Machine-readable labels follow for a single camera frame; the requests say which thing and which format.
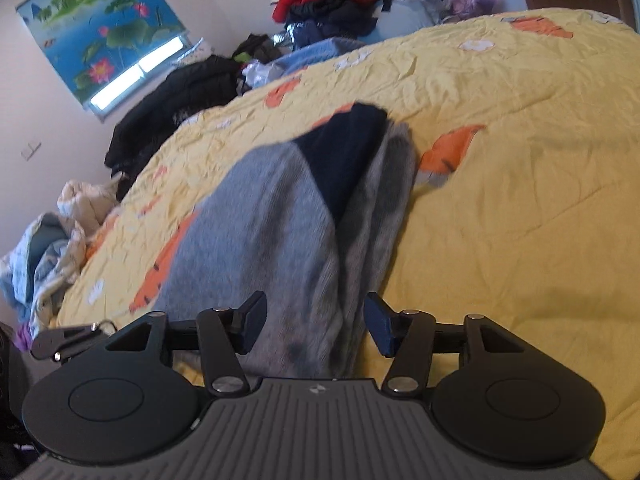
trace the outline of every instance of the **navy blue fabric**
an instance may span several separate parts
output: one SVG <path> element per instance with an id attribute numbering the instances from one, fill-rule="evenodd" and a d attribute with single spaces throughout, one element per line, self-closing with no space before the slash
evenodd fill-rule
<path id="1" fill-rule="evenodd" d="M 350 112 L 335 114 L 327 123 L 292 141 L 305 157 L 336 225 L 376 155 L 385 129 L 384 110 L 356 103 Z"/>
<path id="2" fill-rule="evenodd" d="M 353 0 L 318 0 L 291 6 L 287 25 L 299 49 L 326 38 L 368 36 L 377 23 L 372 14 L 372 7 L 365 9 Z"/>

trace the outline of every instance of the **black jacket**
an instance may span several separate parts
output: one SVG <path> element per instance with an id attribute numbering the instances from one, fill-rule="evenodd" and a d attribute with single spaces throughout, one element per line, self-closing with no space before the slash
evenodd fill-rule
<path id="1" fill-rule="evenodd" d="M 104 157 L 105 166 L 113 173 L 123 171 L 129 177 L 120 183 L 119 200 L 185 118 L 226 105 L 238 95 L 236 79 L 240 67 L 231 59 L 211 56 L 178 68 L 125 115 L 114 128 Z"/>

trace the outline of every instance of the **circular pad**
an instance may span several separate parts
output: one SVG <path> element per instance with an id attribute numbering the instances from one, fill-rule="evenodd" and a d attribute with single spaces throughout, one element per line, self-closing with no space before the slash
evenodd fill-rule
<path id="1" fill-rule="evenodd" d="M 431 411 L 460 446 L 525 468 L 587 458 L 605 418 L 593 386 L 537 351 L 468 362 L 440 381 Z"/>
<path id="2" fill-rule="evenodd" d="M 145 400 L 142 389 L 122 379 L 94 379 L 78 386 L 69 407 L 85 420 L 109 422 L 131 415 Z"/>
<path id="3" fill-rule="evenodd" d="M 24 425 L 51 453 L 88 465 L 151 456 L 190 428 L 195 388 L 143 352 L 81 355 L 37 382 L 22 406 Z"/>
<path id="4" fill-rule="evenodd" d="M 545 418 L 560 405 L 553 388 L 527 379 L 498 381 L 486 391 L 486 400 L 496 412 L 517 420 Z"/>

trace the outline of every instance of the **orange floral pattern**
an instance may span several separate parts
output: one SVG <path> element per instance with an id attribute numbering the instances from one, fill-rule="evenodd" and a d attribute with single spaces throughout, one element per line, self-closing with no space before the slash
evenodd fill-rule
<path id="1" fill-rule="evenodd" d="M 158 202 L 160 202 L 160 197 L 159 196 L 153 197 L 151 201 L 140 210 L 140 213 L 138 213 L 138 218 L 142 218 L 143 216 L 148 214 L 156 206 Z"/>
<path id="2" fill-rule="evenodd" d="M 422 156 L 419 170 L 439 174 L 453 173 L 465 158 L 474 135 L 485 127 L 484 124 L 472 124 L 440 136 Z"/>
<path id="3" fill-rule="evenodd" d="M 544 36 L 555 36 L 556 38 L 567 38 L 570 40 L 574 34 L 560 25 L 556 25 L 549 18 L 542 16 L 528 16 L 526 18 L 515 18 L 511 20 L 511 27 L 524 32 L 535 32 Z"/>
<path id="4" fill-rule="evenodd" d="M 293 79 L 289 79 L 287 82 L 284 82 L 277 88 L 274 88 L 267 94 L 267 97 L 264 100 L 264 104 L 267 105 L 267 108 L 277 108 L 282 104 L 282 100 L 284 96 L 291 92 L 296 86 L 300 84 L 300 76 L 295 77 Z"/>
<path id="5" fill-rule="evenodd" d="M 153 180 L 157 180 L 158 178 L 160 178 L 161 176 L 163 176 L 164 174 L 166 174 L 166 172 L 167 172 L 167 171 L 169 171 L 169 169 L 168 169 L 166 166 L 164 166 L 164 165 L 160 166 L 160 167 L 156 170 L 156 172 L 154 173 L 154 176 L 153 176 L 153 178 L 152 178 L 152 179 L 153 179 Z"/>
<path id="6" fill-rule="evenodd" d="M 327 123 L 329 121 L 329 119 L 331 119 L 335 114 L 339 114 L 341 112 L 350 112 L 351 108 L 353 108 L 354 103 L 347 103 L 345 105 L 342 105 L 339 108 L 336 108 L 334 110 L 334 113 L 332 113 L 331 115 L 327 115 L 325 117 L 323 117 L 322 119 L 320 119 L 319 121 L 316 121 L 313 126 L 311 126 L 311 129 L 317 128 L 318 126 L 322 126 L 323 124 Z"/>
<path id="7" fill-rule="evenodd" d="M 102 224 L 100 229 L 98 229 L 97 233 L 95 234 L 94 240 L 89 244 L 87 244 L 86 253 L 85 253 L 87 261 L 89 261 L 89 259 L 92 256 L 94 256 L 95 253 L 98 252 L 98 249 L 100 249 L 100 247 L 102 247 L 102 244 L 106 240 L 107 235 L 111 231 L 113 231 L 113 228 L 116 225 L 117 219 L 118 219 L 118 215 L 116 214 L 111 214 L 107 216 L 107 219 L 105 220 L 104 224 Z"/>
<path id="8" fill-rule="evenodd" d="M 162 248 L 162 251 L 160 251 L 154 266 L 147 271 L 145 281 L 142 283 L 133 302 L 129 305 L 129 312 L 133 313 L 141 308 L 147 307 L 158 295 L 164 280 L 166 280 L 166 277 L 169 275 L 169 270 L 171 269 L 171 264 L 180 246 L 180 242 L 197 216 L 198 214 L 193 212 L 180 222 L 174 235 Z"/>

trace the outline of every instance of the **window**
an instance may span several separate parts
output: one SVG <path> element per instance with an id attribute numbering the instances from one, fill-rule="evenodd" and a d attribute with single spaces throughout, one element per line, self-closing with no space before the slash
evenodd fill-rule
<path id="1" fill-rule="evenodd" d="M 191 47 L 165 0 L 27 0 L 16 10 L 74 98 L 99 118 Z"/>
<path id="2" fill-rule="evenodd" d="M 89 100 L 88 108 L 98 117 L 106 117 L 131 93 L 138 90 L 158 72 L 162 72 L 170 60 L 181 56 L 190 48 L 191 43 L 183 36 L 176 36 L 167 41 L 104 86 Z"/>

